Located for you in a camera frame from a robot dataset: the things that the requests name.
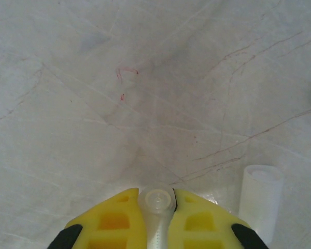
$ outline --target white plastic part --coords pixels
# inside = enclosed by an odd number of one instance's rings
[[[162,183],[146,187],[138,196],[147,229],[147,248],[166,249],[167,232],[176,207],[172,188]]]
[[[276,167],[250,165],[244,169],[238,216],[265,244],[273,239],[283,184],[284,175]]]

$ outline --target red mark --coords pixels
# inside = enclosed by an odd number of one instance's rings
[[[134,74],[139,74],[139,72],[136,69],[130,68],[130,67],[119,67],[116,69],[116,76],[118,79],[122,82],[122,76],[121,76],[121,71],[127,71],[127,72],[132,72]]]

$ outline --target black rubber pad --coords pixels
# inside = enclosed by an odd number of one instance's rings
[[[261,238],[251,228],[233,224],[232,230],[244,249],[268,249]]]
[[[76,224],[62,230],[47,249],[72,249],[82,228],[82,225]]]

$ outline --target white marble floor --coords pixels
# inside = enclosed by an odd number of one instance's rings
[[[311,0],[0,0],[0,248],[151,181],[236,213],[256,163],[311,248]]]

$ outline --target translucent cylinder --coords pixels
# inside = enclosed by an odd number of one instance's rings
[[[167,232],[176,207],[175,194],[169,186],[156,183],[138,196],[147,230],[148,249],[166,249]]]
[[[284,175],[276,167],[250,165],[244,169],[238,216],[265,244],[273,239],[283,184]]]

